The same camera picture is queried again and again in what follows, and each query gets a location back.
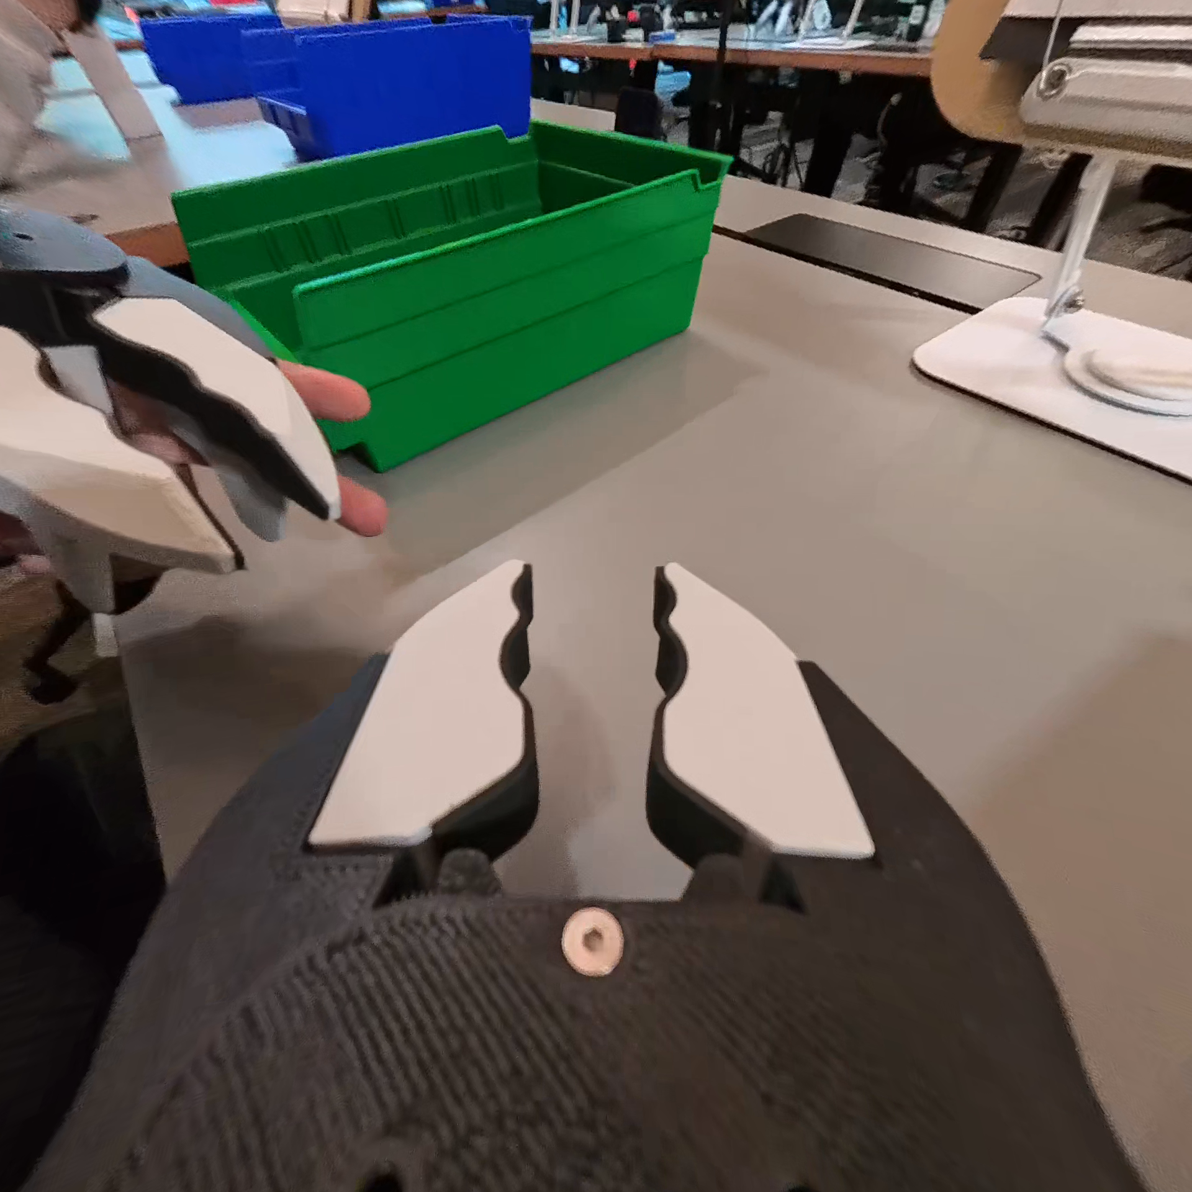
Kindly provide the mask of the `green plastic bin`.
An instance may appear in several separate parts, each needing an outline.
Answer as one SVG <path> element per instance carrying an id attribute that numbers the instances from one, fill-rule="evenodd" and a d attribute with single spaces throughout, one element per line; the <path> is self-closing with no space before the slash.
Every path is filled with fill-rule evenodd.
<path id="1" fill-rule="evenodd" d="M 533 120 L 178 190 L 198 284 L 368 389 L 385 472 L 685 332 L 729 159 Z"/>

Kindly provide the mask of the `long grey table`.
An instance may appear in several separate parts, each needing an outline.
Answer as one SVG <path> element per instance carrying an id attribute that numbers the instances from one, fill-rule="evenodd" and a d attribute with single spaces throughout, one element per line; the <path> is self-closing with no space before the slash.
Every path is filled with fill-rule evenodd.
<path id="1" fill-rule="evenodd" d="M 787 183 L 795 167 L 795 145 L 824 140 L 828 105 L 843 78 L 930 81 L 930 48 L 893 50 L 853 42 L 767 41 L 744 34 L 726 38 L 713 31 L 677 34 L 672 40 L 622 41 L 604 35 L 531 34 L 531 54 L 544 59 L 625 64 L 641 89 L 658 84 L 663 65 L 692 72 L 696 92 L 687 120 L 689 143 L 733 156 L 734 172 L 771 184 Z M 785 113 L 778 172 L 756 167 L 741 157 L 741 136 L 751 113 Z"/>

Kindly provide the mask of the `white document stand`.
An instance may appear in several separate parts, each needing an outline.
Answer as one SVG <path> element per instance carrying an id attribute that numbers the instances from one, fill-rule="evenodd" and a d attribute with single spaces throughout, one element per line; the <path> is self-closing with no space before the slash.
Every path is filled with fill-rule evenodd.
<path id="1" fill-rule="evenodd" d="M 1191 340 L 1089 309 L 1083 268 L 1120 164 L 1093 156 L 1046 298 L 1012 296 L 916 349 L 929 379 L 1191 481 Z"/>

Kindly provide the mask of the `blue plastic bin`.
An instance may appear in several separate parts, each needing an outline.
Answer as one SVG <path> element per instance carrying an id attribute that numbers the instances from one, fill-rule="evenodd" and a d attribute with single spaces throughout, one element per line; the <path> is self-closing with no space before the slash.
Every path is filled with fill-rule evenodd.
<path id="1" fill-rule="evenodd" d="M 263 28 L 242 35 L 263 119 L 299 160 L 499 128 L 527 135 L 531 21 L 467 14 Z"/>
<path id="2" fill-rule="evenodd" d="M 158 81 L 184 105 L 209 105 L 255 96 L 243 35 L 283 25 L 272 10 L 218 8 L 142 20 L 140 31 Z"/>

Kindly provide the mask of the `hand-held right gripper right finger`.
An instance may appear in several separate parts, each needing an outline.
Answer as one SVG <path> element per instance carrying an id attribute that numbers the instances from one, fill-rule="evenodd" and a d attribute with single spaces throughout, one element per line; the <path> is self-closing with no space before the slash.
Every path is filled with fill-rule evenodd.
<path id="1" fill-rule="evenodd" d="M 669 562 L 653 577 L 660 702 L 651 731 L 652 836 L 696 870 L 713 856 L 781 887 L 795 860 L 876 860 L 800 657 L 768 624 Z"/>

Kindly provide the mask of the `person's left hand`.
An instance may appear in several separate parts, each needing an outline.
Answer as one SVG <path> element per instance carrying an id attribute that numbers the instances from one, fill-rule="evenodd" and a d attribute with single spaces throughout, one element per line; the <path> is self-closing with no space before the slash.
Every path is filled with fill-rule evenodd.
<path id="1" fill-rule="evenodd" d="M 354 423 L 371 410 L 367 390 L 355 380 L 297 362 L 279 362 L 299 397 L 317 421 Z M 168 413 L 158 400 L 135 393 L 127 386 L 111 386 L 117 421 L 124 437 L 138 450 L 171 464 L 194 487 L 194 468 L 215 465 L 208 455 L 169 431 Z M 389 522 L 385 499 L 358 481 L 337 474 L 340 491 L 338 523 L 350 532 L 371 539 L 384 533 Z"/>

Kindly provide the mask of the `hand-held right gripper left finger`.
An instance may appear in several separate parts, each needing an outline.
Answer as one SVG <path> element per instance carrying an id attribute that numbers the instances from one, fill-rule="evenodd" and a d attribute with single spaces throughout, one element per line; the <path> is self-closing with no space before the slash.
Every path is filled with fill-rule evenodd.
<path id="1" fill-rule="evenodd" d="M 533 613 L 533 566 L 506 560 L 398 638 L 309 830 L 313 854 L 394 854 L 431 883 L 455 850 L 496 861 L 528 834 Z"/>

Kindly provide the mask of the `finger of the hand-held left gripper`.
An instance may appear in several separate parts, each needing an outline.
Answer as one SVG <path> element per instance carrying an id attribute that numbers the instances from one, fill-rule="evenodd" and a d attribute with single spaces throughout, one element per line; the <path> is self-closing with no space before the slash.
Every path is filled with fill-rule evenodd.
<path id="1" fill-rule="evenodd" d="M 230 305 L 116 296 L 93 309 L 93 336 L 111 376 L 167 409 L 171 433 L 216 472 L 260 539 L 284 536 L 293 505 L 341 518 L 338 471 L 314 416 Z"/>
<path id="2" fill-rule="evenodd" d="M 235 543 L 172 467 L 120 438 L 100 410 L 50 386 L 45 359 L 3 329 L 5 512 L 167 569 L 238 570 Z"/>

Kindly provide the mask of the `dark desk panel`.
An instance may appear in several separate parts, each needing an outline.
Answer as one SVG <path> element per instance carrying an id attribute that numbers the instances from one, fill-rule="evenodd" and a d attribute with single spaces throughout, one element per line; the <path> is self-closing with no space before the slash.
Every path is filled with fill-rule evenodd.
<path id="1" fill-rule="evenodd" d="M 741 235 L 747 244 L 975 315 L 1039 282 L 1012 265 L 798 213 Z"/>

